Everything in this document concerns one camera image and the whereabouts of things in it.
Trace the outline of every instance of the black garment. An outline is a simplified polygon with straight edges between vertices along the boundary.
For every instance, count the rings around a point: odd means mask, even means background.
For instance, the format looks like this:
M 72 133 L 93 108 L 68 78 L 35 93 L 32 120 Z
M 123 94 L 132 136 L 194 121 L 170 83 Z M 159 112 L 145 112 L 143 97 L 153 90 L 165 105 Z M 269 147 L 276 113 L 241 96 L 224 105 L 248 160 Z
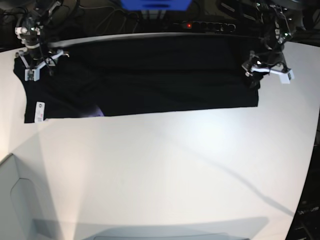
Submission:
M 170 36 L 109 40 L 66 47 L 54 76 L 25 81 L 25 122 L 33 123 L 37 102 L 44 119 L 119 116 L 171 111 L 258 106 L 258 89 L 245 85 L 241 64 L 257 39 Z

